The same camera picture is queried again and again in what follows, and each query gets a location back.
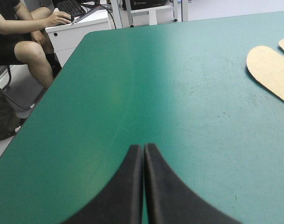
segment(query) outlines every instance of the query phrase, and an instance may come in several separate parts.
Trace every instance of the keyboard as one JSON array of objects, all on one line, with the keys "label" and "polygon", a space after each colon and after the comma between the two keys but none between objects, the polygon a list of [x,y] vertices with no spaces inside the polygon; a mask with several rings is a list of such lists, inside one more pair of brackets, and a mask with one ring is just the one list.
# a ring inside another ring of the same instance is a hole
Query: keyboard
[{"label": "keyboard", "polygon": [[59,9],[59,11],[64,11],[72,17],[77,17],[86,13],[85,10],[81,7],[80,3],[78,3],[76,0],[64,0],[58,2],[57,8]]}]

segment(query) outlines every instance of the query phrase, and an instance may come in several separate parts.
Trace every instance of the green tabletop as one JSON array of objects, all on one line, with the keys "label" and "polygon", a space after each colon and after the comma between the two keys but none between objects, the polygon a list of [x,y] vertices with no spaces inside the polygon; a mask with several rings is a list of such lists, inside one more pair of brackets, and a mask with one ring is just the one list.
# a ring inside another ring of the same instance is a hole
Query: green tabletop
[{"label": "green tabletop", "polygon": [[222,212],[284,224],[284,103],[246,70],[283,38],[284,12],[88,34],[0,158],[0,224],[60,223],[146,142]]}]

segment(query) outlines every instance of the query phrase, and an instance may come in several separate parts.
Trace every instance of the black curved piece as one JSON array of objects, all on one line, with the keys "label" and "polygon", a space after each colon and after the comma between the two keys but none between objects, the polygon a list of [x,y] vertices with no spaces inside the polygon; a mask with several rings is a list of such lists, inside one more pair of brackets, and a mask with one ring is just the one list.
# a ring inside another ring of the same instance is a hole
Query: black curved piece
[{"label": "black curved piece", "polygon": [[129,147],[121,166],[102,191],[62,224],[141,224],[142,150]]},{"label": "black curved piece", "polygon": [[173,172],[155,144],[144,147],[149,224],[240,224],[191,191]]}]

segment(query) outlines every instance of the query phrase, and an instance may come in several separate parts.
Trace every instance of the floor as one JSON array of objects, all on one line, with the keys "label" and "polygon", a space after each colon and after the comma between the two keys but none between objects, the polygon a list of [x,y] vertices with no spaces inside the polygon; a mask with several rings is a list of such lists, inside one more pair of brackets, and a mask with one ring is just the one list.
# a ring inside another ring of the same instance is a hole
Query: floor
[{"label": "floor", "polygon": [[[267,12],[284,11],[284,0],[195,0],[189,3],[189,20],[203,20],[219,17],[257,14]],[[126,11],[121,10],[121,17],[124,27],[129,27]],[[158,24],[173,22],[172,11],[163,11],[157,13]],[[135,26],[145,26],[149,24],[148,16],[134,17]],[[10,94],[21,103],[30,104],[42,87],[34,80],[25,65],[18,65],[12,69],[13,81]],[[4,85],[6,79],[0,81],[0,86]],[[17,115],[21,118],[27,117],[32,110],[23,111],[16,106]],[[12,140],[0,141],[0,156]]]}]

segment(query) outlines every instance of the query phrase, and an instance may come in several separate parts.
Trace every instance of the person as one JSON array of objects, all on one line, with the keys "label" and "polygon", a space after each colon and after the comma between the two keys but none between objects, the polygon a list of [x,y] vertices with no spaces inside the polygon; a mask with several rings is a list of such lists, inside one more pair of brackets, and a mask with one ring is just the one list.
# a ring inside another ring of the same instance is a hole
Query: person
[{"label": "person", "polygon": [[[0,0],[0,65],[27,64],[31,75],[49,88],[58,63],[44,29],[70,19],[65,12],[52,13],[45,7],[29,12],[20,0]],[[23,122],[0,89],[0,140],[15,135]]]},{"label": "person", "polygon": [[54,49],[46,27],[70,23],[65,12],[41,7],[32,12],[20,0],[0,0],[0,65],[24,63],[45,88],[53,82]]}]

